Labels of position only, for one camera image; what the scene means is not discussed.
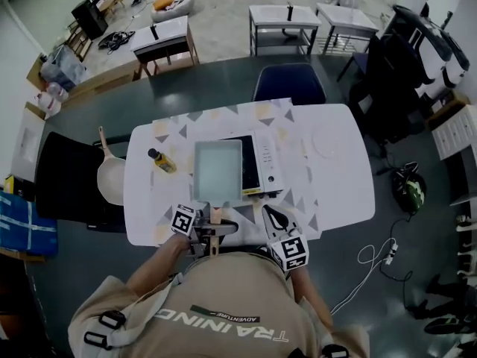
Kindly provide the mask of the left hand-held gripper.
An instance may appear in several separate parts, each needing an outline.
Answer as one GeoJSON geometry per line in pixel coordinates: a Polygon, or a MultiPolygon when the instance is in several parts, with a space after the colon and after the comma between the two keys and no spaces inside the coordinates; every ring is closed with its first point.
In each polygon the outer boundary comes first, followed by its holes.
{"type": "Polygon", "coordinates": [[[210,220],[208,202],[198,201],[197,210],[178,204],[172,216],[171,230],[189,240],[194,257],[217,256],[224,237],[236,233],[239,228],[239,225],[232,221],[231,208],[230,201],[221,205],[221,220],[216,224],[210,220]]]}

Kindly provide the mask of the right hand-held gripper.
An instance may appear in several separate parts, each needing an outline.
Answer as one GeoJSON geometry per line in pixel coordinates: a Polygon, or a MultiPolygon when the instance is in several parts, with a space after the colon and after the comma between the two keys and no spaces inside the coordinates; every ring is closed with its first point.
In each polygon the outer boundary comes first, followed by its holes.
{"type": "Polygon", "coordinates": [[[262,216],[270,237],[270,253],[283,271],[306,266],[309,247],[294,214],[276,205],[264,205],[262,216]]]}

